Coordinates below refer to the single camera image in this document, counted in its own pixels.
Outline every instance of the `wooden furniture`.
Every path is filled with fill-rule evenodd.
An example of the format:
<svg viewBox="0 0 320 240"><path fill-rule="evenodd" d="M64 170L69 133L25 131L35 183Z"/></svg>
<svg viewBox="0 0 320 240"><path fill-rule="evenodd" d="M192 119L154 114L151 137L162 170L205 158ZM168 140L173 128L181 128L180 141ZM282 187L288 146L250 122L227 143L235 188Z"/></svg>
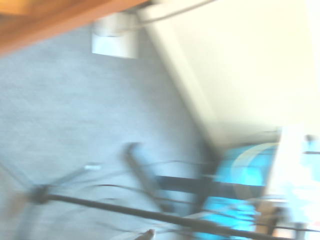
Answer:
<svg viewBox="0 0 320 240"><path fill-rule="evenodd" d="M0 0L0 14L13 0ZM0 15L0 55L48 39L111 13L121 12L148 0L14 0L20 10Z"/></svg>

